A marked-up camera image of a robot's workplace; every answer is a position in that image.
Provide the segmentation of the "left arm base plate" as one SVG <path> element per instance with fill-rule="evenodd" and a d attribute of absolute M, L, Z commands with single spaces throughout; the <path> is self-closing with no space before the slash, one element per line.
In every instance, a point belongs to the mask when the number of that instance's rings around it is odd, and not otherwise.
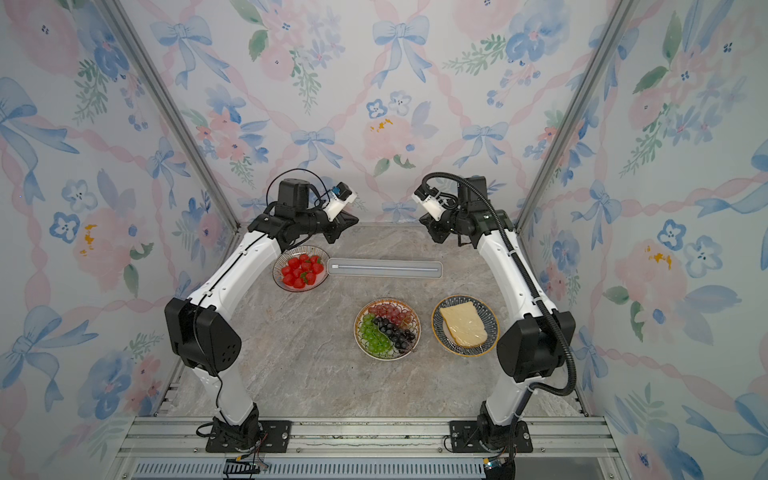
<path fill-rule="evenodd" d="M 293 423 L 289 420 L 251 420 L 227 425 L 213 419 L 207 434 L 207 453 L 286 453 Z"/>

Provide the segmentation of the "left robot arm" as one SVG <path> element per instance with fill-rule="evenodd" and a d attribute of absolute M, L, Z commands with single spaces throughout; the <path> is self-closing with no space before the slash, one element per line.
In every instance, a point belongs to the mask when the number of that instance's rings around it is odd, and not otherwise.
<path fill-rule="evenodd" d="M 355 192 L 345 183 L 331 188 L 313 206 L 312 185 L 300 179 L 281 181 L 278 197 L 249 225 L 234 252 L 200 288 L 185 299 L 174 298 L 164 314 L 171 348 L 204 386 L 213 401 L 209 453 L 255 450 L 266 436 L 257 404 L 248 393 L 237 360 L 242 339 L 229 319 L 250 286 L 300 237 L 321 234 L 335 242 L 358 218 L 346 212 Z"/>

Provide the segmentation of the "glass bowl of strawberries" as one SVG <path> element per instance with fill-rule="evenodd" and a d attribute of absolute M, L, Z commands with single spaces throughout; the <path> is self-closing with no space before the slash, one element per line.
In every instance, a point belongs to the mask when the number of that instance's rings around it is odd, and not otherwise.
<path fill-rule="evenodd" d="M 281 254 L 273 266 L 275 283 L 288 292 L 306 292 L 329 276 L 329 255 L 320 247 L 300 246 Z"/>

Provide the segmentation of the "aluminium front rail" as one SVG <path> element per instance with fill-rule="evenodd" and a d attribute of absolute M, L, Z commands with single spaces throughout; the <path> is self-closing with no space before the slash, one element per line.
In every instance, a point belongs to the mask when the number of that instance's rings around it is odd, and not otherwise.
<path fill-rule="evenodd" d="M 200 417 L 137 419 L 109 479 L 626 479 L 600 417 L 533 417 L 514 451 L 482 450 L 473 421 L 269 419 L 261 449 L 209 452 Z"/>

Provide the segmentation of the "plate of grapes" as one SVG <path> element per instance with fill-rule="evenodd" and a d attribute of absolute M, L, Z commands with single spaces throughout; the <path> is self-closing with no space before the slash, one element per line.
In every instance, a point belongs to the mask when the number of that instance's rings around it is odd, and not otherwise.
<path fill-rule="evenodd" d="M 418 345 L 421 325 L 415 310 L 405 302 L 384 298 L 364 306 L 354 322 L 354 338 L 369 357 L 395 361 Z"/>

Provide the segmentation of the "bread slices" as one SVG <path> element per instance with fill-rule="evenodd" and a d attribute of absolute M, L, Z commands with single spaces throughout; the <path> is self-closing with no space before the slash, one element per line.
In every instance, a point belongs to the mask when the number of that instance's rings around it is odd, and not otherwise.
<path fill-rule="evenodd" d="M 456 345 L 475 348 L 487 340 L 483 320 L 472 302 L 441 307 L 439 311 Z"/>

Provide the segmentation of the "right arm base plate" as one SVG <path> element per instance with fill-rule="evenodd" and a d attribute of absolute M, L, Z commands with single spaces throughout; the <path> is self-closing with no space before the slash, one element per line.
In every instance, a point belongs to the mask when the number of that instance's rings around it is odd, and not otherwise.
<path fill-rule="evenodd" d="M 532 453 L 528 425 L 520 420 L 514 428 L 479 420 L 452 420 L 448 423 L 450 450 L 453 453 Z"/>

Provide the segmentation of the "cream plastic wrap dispenser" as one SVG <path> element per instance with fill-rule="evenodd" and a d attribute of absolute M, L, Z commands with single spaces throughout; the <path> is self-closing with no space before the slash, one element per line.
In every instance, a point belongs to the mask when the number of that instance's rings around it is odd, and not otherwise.
<path fill-rule="evenodd" d="M 439 261 L 331 258 L 328 271 L 350 277 L 439 279 L 443 265 Z"/>

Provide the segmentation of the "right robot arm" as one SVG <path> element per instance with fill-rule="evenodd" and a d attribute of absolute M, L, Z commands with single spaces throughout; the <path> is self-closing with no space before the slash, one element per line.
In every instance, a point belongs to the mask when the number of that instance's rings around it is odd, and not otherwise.
<path fill-rule="evenodd" d="M 423 177 L 413 194 L 432 240 L 468 238 L 505 300 L 510 320 L 499 331 L 495 351 L 502 374 L 477 417 L 478 440 L 491 451 L 519 452 L 523 413 L 537 391 L 557 397 L 574 393 L 577 369 L 571 350 L 575 320 L 549 299 L 524 258 L 515 226 L 495 208 L 482 176 L 447 172 Z"/>

